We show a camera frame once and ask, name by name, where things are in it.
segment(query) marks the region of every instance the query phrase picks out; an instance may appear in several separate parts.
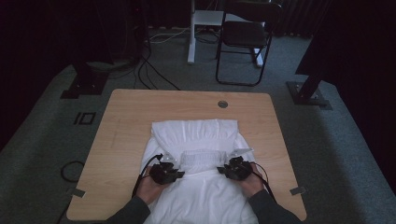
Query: chair seat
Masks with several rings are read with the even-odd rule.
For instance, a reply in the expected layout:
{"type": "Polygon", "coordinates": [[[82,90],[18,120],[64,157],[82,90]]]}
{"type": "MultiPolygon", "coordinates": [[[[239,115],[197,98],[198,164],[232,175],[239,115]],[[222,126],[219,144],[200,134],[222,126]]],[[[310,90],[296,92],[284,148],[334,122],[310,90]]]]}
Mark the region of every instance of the chair seat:
{"type": "Polygon", "coordinates": [[[263,49],[268,33],[257,22],[226,21],[223,24],[223,41],[228,46],[263,49]]]}

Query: wooden table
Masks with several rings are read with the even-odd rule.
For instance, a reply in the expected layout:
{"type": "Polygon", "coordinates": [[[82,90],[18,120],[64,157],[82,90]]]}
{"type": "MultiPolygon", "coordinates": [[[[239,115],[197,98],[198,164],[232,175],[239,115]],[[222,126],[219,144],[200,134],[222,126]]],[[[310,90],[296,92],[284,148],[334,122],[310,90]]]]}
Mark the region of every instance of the wooden table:
{"type": "Polygon", "coordinates": [[[169,119],[236,119],[269,176],[276,200],[306,218],[271,98],[265,93],[114,90],[67,211],[71,220],[105,220],[130,199],[151,123],[169,119]],[[219,101],[228,106],[221,108],[219,101]]]}

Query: person's left hand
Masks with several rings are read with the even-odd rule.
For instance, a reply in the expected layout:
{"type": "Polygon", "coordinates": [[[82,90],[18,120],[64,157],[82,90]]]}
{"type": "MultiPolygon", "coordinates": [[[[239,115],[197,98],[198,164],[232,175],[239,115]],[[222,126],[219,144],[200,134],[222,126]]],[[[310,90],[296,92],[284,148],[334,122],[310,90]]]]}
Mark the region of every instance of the person's left hand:
{"type": "MultiPolygon", "coordinates": [[[[145,176],[149,175],[150,170],[151,166],[146,169],[145,176]]],[[[155,183],[151,176],[145,176],[143,176],[143,179],[140,181],[136,196],[142,199],[146,204],[150,204],[160,197],[163,190],[166,189],[169,184],[160,185],[155,183]]]]}

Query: white cloth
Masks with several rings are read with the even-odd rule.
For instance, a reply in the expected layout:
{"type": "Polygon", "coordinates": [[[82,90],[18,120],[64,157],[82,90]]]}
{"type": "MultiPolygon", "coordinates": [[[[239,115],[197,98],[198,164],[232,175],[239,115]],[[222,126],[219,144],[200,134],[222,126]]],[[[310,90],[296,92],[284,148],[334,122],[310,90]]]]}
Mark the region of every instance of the white cloth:
{"type": "MultiPolygon", "coordinates": [[[[217,167],[235,148],[248,144],[236,120],[168,120],[154,122],[142,167],[160,153],[185,174],[148,207],[145,223],[258,223],[242,190],[217,167]]],[[[251,152],[243,155],[254,161],[251,152]]]]}

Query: white desk frame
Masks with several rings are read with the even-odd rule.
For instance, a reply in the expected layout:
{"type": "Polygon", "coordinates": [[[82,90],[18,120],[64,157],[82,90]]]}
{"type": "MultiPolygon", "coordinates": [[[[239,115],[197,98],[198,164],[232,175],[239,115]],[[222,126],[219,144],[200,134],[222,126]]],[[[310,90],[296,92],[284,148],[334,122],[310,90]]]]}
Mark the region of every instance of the white desk frame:
{"type": "MultiPolygon", "coordinates": [[[[221,26],[222,11],[210,11],[210,10],[195,10],[195,0],[191,0],[191,34],[190,34],[190,46],[189,46],[189,58],[187,62],[193,64],[195,61],[195,25],[214,25],[221,26]]],[[[238,17],[230,17],[226,20],[229,21],[242,21],[238,17]]],[[[262,67],[263,61],[262,56],[259,55],[257,58],[257,66],[262,67]]]]}

